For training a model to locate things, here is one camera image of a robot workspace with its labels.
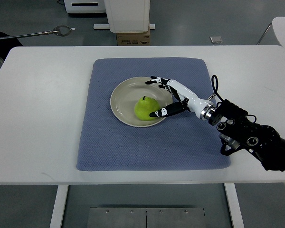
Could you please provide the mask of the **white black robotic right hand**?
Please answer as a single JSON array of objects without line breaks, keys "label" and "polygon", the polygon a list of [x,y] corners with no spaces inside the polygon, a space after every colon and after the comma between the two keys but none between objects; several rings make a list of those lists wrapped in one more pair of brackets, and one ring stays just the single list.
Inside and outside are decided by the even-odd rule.
[{"label": "white black robotic right hand", "polygon": [[150,117],[168,117],[187,110],[194,112],[201,120],[209,120],[215,112],[214,104],[210,100],[200,99],[194,92],[174,79],[152,76],[151,80],[145,83],[147,85],[157,83],[159,88],[165,89],[178,100],[150,113]]}]

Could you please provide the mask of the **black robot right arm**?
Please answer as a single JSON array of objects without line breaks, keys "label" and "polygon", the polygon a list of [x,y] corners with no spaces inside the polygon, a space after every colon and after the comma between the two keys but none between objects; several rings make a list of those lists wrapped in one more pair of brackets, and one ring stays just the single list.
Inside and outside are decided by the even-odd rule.
[{"label": "black robot right arm", "polygon": [[269,125],[250,121],[248,112],[218,94],[218,78],[211,77],[214,95],[220,101],[209,114],[208,123],[216,126],[222,142],[221,154],[245,149],[259,160],[267,171],[285,171],[285,139]]}]

